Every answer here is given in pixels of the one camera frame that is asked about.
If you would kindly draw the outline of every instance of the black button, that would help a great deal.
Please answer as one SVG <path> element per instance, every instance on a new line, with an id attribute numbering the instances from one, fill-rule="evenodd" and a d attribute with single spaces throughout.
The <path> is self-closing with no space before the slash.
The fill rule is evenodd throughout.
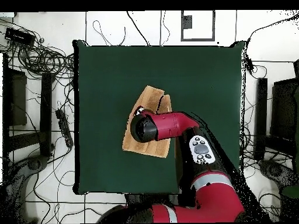
<path id="1" fill-rule="evenodd" d="M 208 147 L 202 144 L 198 144 L 194 148 L 194 152 L 198 155 L 206 154 L 208 153 Z"/>

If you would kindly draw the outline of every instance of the electronic device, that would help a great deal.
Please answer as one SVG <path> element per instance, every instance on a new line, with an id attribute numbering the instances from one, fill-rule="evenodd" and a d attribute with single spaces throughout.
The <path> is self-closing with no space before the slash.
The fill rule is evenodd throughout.
<path id="1" fill-rule="evenodd" d="M 55 114 L 57 119 L 59 120 L 58 125 L 59 129 L 61 130 L 62 136 L 65 139 L 65 144 L 68 148 L 72 148 L 74 142 L 72 140 L 71 132 L 69 131 L 67 118 L 65 117 L 65 114 L 61 109 L 55 111 Z"/>
<path id="2" fill-rule="evenodd" d="M 266 135 L 267 79 L 258 78 L 255 104 L 255 136 L 253 159 L 263 160 L 265 148 L 295 156 L 295 132 L 297 126 L 297 103 L 294 97 L 299 86 L 299 60 L 294 62 L 295 78 L 275 82 L 272 88 L 272 116 L 270 135 Z"/>
<path id="3" fill-rule="evenodd" d="M 15 30 L 10 27 L 6 29 L 5 39 L 20 43 L 26 46 L 33 46 L 35 41 L 35 36 L 23 31 Z"/>

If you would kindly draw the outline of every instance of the floor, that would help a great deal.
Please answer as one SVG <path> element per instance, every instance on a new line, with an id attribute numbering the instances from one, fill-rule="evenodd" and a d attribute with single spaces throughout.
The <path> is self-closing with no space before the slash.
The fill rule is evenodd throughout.
<path id="1" fill-rule="evenodd" d="M 188 11 L 188 15 L 196 16 L 197 13 Z M 247 40 L 253 31 L 270 25 L 274 22 L 290 18 L 298 11 L 284 10 L 216 10 L 215 21 L 215 41 L 181 42 L 180 41 L 180 15 L 181 11 L 145 11 L 130 12 L 136 25 L 146 37 L 147 41 L 158 46 L 230 46 L 234 41 Z M 160 18 L 162 19 L 161 40 L 160 40 Z M 112 45 L 120 44 L 124 36 L 126 37 L 123 46 L 146 45 L 126 12 L 32 12 L 18 13 L 13 19 L 15 25 L 20 25 L 29 30 L 37 32 L 44 39 L 44 46 L 56 47 L 63 50 L 67 55 L 73 53 L 72 40 L 85 40 L 89 45 L 105 45 L 108 40 Z M 106 37 L 106 42 L 99 34 L 100 30 Z M 3 35 L 0 35 L 0 43 L 3 44 Z M 249 42 L 248 55 L 255 65 L 262 65 L 267 68 L 268 78 L 268 98 L 271 98 L 271 88 L 275 81 L 295 77 L 291 62 L 299 59 L 299 27 L 295 21 L 281 22 L 277 25 L 269 26 L 256 31 Z M 14 66 L 18 66 L 18 61 L 14 59 Z M 257 66 L 255 77 L 263 77 L 265 69 Z M 255 85 L 257 80 L 246 72 L 246 97 L 245 109 L 255 104 Z M 68 79 L 61 79 L 53 90 L 53 105 L 57 109 L 61 102 L 65 101 L 64 87 Z M 34 125 L 39 130 L 39 101 L 36 92 L 40 92 L 40 81 L 29 79 L 27 81 L 27 113 L 31 117 Z M 74 102 L 72 93 L 69 98 Z M 66 108 L 70 130 L 74 130 L 74 114 L 72 106 Z M 271 100 L 268 100 L 268 121 L 267 131 L 270 128 Z M 253 134 L 254 107 L 245 112 L 245 122 L 249 131 Z M 14 127 L 11 135 L 18 135 L 32 130 L 29 122 L 26 126 Z M 57 140 L 61 133 L 57 121 L 53 121 L 52 140 Z M 55 157 L 63 155 L 67 147 L 62 138 L 57 140 Z M 38 145 L 29 148 L 19 149 L 10 154 L 10 159 L 21 160 Z M 247 164 L 254 163 L 245 159 Z M 264 178 L 258 170 L 258 165 L 248 166 L 245 171 L 248 185 L 253 193 L 259 198 L 264 193 L 274 193 L 278 195 L 277 186 L 270 180 Z M 48 212 L 48 205 L 39 200 L 33 193 L 33 185 L 37 176 L 32 176 L 26 191 L 26 208 L 29 216 L 38 217 L 39 222 Z M 39 175 L 36 193 L 50 202 L 50 211 L 43 223 L 95 223 L 99 215 L 103 214 L 116 204 L 125 204 L 123 194 L 109 193 L 89 193 L 87 195 L 75 195 L 72 191 L 74 183 L 74 149 L 63 159 L 55 161 L 43 170 Z M 261 204 L 269 211 L 271 218 L 277 221 L 276 210 L 279 211 L 279 200 L 271 195 L 261 199 Z M 58 214 L 54 217 L 55 211 L 59 208 Z"/>

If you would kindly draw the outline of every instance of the black frame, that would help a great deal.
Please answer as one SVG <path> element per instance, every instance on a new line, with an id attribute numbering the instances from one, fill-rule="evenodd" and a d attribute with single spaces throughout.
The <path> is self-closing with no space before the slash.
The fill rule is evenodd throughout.
<path id="1" fill-rule="evenodd" d="M 215 41 L 215 17 L 216 17 L 216 14 L 215 14 L 214 10 L 212 10 L 212 11 L 213 11 L 212 38 L 184 38 L 184 35 L 183 35 L 184 11 L 182 10 L 181 19 L 180 19 L 180 21 L 181 21 L 180 40 L 181 41 Z"/>

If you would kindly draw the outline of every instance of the green tabletop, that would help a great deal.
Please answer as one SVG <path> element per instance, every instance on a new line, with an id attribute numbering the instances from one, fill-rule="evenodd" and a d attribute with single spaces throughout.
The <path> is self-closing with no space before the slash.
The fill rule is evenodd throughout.
<path id="1" fill-rule="evenodd" d="M 147 85 L 170 95 L 173 111 L 199 115 L 238 167 L 244 44 L 88 47 L 74 42 L 79 66 L 78 193 L 178 192 L 174 140 L 165 159 L 121 149 L 128 115 Z"/>

